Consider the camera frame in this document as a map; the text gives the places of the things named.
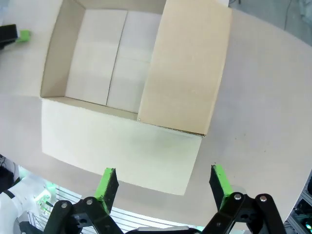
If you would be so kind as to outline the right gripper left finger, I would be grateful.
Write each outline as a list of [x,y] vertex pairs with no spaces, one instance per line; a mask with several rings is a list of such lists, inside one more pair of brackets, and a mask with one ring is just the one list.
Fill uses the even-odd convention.
[[106,168],[94,196],[72,204],[58,201],[44,228],[45,234],[80,234],[93,227],[98,234],[121,234],[122,230],[110,217],[119,183],[115,168]]

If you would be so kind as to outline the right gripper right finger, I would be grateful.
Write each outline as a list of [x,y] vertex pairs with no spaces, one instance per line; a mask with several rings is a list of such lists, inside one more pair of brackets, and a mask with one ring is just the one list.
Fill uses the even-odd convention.
[[228,234],[236,223],[245,223],[253,234],[284,234],[285,227],[277,206],[269,194],[255,198],[234,192],[221,165],[211,166],[209,180],[217,213],[203,234]]

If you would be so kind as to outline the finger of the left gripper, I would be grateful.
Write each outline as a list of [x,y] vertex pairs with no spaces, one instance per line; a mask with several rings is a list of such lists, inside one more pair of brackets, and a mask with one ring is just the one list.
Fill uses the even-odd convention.
[[0,27],[0,49],[15,42],[27,42],[30,37],[29,30],[18,30],[15,24],[3,25]]

